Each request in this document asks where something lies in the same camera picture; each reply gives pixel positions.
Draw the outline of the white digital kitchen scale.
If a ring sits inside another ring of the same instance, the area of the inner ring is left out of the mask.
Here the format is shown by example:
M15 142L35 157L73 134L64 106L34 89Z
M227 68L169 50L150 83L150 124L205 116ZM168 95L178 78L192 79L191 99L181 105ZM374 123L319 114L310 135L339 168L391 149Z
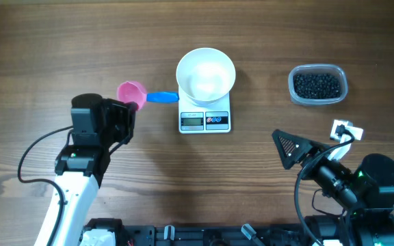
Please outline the white digital kitchen scale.
M179 132L182 134L213 134L231 131L230 94L207 105L194 102L179 89Z

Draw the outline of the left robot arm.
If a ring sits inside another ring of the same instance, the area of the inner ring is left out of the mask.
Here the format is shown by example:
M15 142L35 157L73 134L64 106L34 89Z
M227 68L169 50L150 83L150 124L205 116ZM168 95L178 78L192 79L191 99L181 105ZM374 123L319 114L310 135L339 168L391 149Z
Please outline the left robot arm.
M133 137L137 104L81 94L71 100L72 125L55 160L54 194L36 245L78 245L111 155Z

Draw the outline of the pile of black beans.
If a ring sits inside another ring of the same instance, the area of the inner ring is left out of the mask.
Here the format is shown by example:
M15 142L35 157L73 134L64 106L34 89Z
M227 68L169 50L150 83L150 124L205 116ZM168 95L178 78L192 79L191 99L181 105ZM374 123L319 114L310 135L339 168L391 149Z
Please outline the pile of black beans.
M295 93L306 99L331 99L341 95L341 84L332 74L297 74L293 77Z

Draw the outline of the clear plastic food container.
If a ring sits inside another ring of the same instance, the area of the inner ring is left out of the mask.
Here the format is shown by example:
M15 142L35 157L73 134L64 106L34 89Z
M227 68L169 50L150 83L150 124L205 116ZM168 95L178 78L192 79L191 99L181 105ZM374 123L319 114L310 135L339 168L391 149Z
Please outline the clear plastic food container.
M345 72L332 64L296 66L289 73L288 86L291 101L304 106L339 103L348 93Z

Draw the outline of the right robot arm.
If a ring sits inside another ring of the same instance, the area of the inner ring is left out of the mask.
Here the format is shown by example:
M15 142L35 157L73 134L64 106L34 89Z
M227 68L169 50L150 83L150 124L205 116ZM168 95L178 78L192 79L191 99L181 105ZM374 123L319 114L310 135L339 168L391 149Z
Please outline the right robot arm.
M394 160L368 154L351 172L336 154L358 139L356 130L339 125L333 132L340 140L334 146L280 130L272 138L285 169L302 167L295 188L313 180L342 207L341 214L330 215L342 245L394 245Z

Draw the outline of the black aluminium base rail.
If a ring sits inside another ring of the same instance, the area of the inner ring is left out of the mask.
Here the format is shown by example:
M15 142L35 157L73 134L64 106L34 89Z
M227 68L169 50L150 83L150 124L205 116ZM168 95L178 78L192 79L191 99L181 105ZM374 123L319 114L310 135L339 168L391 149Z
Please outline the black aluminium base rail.
M300 225L252 227L177 227L167 225L114 225L90 223L83 229L80 245L181 246L181 245L312 245Z

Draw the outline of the white round bowl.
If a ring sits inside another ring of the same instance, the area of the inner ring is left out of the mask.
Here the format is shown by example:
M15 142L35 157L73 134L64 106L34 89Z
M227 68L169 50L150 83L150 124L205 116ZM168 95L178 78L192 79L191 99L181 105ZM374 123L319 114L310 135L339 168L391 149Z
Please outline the white round bowl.
M201 105L213 103L227 95L235 79L233 61L214 48L194 49L184 55L176 67L179 89Z

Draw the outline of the pink scoop with blue handle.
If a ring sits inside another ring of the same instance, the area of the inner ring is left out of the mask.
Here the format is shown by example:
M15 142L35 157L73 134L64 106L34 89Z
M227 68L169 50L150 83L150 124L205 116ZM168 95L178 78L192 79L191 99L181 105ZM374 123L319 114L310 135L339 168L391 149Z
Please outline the pink scoop with blue handle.
M123 103L135 103L137 110L144 107L146 103L177 103L179 94L177 92L152 92L149 93L144 85L137 81L125 81L116 90L117 99Z

